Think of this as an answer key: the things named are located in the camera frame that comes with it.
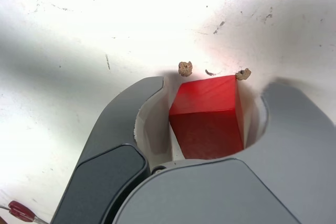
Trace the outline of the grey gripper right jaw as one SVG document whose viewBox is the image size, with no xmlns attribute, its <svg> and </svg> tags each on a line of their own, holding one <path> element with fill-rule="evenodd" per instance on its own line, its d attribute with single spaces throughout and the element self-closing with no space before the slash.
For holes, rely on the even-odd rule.
<svg viewBox="0 0 336 224">
<path fill-rule="evenodd" d="M 335 223 L 334 124 L 297 88 L 272 83 L 261 98 L 256 143 L 151 176 L 114 223 Z"/>
</svg>

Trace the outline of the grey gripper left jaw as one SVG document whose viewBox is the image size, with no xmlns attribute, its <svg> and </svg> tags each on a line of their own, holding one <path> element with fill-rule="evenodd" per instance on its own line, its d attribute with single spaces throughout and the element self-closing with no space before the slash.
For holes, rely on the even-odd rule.
<svg viewBox="0 0 336 224">
<path fill-rule="evenodd" d="M 144 78 L 101 112 L 52 223 L 112 223 L 128 195 L 169 161 L 169 93 L 163 77 Z"/>
</svg>

